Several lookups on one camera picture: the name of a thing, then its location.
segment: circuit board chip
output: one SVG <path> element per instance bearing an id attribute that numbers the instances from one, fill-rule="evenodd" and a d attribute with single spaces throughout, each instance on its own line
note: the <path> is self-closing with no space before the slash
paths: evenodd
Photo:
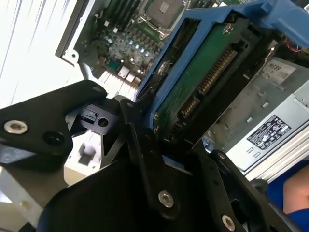
<path id="1" fill-rule="evenodd" d="M 184 8 L 182 0 L 154 0 L 146 10 L 157 27 L 169 28 Z"/>

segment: barcode label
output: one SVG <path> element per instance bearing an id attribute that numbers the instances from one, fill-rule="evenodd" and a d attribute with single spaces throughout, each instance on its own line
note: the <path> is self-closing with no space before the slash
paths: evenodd
<path id="1" fill-rule="evenodd" d="M 295 70 L 296 68 L 273 59 L 265 65 L 261 74 L 269 81 L 280 85 Z"/>

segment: green circuit board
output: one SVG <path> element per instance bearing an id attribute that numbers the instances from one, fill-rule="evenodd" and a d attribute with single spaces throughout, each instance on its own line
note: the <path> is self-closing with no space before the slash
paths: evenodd
<path id="1" fill-rule="evenodd" d="M 231 43 L 237 29 L 228 34 L 224 34 L 225 25 L 218 24 L 213 27 L 193 59 L 186 67 L 177 83 L 165 98 L 157 111 L 157 117 L 154 120 L 154 128 L 158 126 L 160 135 L 166 135 L 177 121 L 177 114 L 183 107 L 192 93 L 198 88 L 220 56 L 225 52 Z"/>

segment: label sticker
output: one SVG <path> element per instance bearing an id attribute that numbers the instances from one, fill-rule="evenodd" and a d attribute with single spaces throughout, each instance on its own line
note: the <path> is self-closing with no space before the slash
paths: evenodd
<path id="1" fill-rule="evenodd" d="M 264 78 L 280 85 L 295 70 L 296 68 L 273 59 L 265 65 L 261 74 Z"/>
<path id="2" fill-rule="evenodd" d="M 258 148 L 265 150 L 291 129 L 276 115 L 253 132 L 247 140 Z"/>

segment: cable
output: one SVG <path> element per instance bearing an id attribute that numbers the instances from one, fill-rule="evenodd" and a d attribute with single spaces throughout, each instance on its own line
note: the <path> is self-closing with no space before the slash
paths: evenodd
<path id="1" fill-rule="evenodd" d="M 301 51 L 303 51 L 303 49 L 299 49 L 299 46 L 298 46 L 298 45 L 297 45 L 297 48 L 296 48 L 296 49 L 292 48 L 291 45 L 290 45 L 290 43 L 289 43 L 289 41 L 288 41 L 288 38 L 287 38 L 287 37 L 285 37 L 284 42 L 286 43 L 288 49 L 290 49 L 292 52 L 301 52 Z"/>

